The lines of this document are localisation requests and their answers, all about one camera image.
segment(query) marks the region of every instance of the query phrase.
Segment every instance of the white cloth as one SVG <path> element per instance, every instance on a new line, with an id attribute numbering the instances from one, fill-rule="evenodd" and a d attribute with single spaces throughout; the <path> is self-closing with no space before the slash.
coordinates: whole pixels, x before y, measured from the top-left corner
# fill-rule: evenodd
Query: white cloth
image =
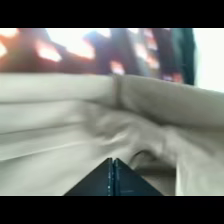
<path id="1" fill-rule="evenodd" d="M 0 89 L 0 195 L 63 195 L 142 150 L 176 167 L 176 195 L 224 195 L 222 93 L 63 74 L 3 74 Z"/>

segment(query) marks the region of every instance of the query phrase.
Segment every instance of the wrinkled fabric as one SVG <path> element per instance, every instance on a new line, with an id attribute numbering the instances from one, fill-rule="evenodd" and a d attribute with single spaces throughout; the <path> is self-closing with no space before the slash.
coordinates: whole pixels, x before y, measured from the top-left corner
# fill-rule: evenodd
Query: wrinkled fabric
<path id="1" fill-rule="evenodd" d="M 64 74 L 3 74 L 0 89 L 0 195 L 63 195 L 108 157 L 162 161 L 142 176 L 165 195 L 224 195 L 222 93 Z"/>

